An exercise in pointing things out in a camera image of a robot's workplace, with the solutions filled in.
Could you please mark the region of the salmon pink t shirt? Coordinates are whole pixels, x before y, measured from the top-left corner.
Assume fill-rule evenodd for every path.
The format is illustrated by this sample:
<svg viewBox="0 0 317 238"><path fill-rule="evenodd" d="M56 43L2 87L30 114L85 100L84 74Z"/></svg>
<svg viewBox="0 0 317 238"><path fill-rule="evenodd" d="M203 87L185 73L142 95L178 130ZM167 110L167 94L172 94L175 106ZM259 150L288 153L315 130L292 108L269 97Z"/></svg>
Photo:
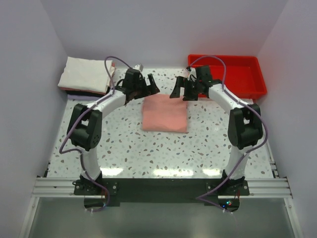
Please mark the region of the salmon pink t shirt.
<svg viewBox="0 0 317 238"><path fill-rule="evenodd" d="M187 132L187 102L183 98L170 98L155 94L144 99L142 130L158 132Z"/></svg>

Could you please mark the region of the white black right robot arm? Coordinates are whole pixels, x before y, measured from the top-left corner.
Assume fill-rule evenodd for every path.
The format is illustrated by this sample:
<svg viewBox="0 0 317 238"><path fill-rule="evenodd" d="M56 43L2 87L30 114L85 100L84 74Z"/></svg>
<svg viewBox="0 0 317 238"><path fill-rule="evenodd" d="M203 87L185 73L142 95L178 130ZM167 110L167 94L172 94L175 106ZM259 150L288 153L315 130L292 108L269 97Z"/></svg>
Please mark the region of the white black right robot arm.
<svg viewBox="0 0 317 238"><path fill-rule="evenodd" d="M225 86L223 79L213 79L209 66L187 67L188 76L178 76L170 98L179 98L184 89L184 101L196 101L203 94L215 101L229 115L227 137L231 143L225 176L220 184L223 193L233 194L238 189L236 180L245 176L248 155L257 148L263 137L261 111L257 104L247 104Z"/></svg>

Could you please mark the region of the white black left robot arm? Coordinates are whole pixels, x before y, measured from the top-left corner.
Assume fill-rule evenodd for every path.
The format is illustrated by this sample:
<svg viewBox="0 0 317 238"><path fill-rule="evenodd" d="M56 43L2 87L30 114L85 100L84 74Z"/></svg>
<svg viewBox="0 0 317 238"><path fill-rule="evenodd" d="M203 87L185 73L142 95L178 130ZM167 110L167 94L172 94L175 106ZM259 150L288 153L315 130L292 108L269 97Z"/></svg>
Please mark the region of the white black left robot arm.
<svg viewBox="0 0 317 238"><path fill-rule="evenodd" d="M113 92L92 103L77 104L73 108L66 138L75 148L66 152L77 151L80 154L81 177L87 180L85 189L91 194L98 194L103 188L103 183L99 180L102 172L97 157L103 119L132 100L159 93L152 74L148 74L148 80L149 84L141 71L130 68L124 78L116 84Z"/></svg>

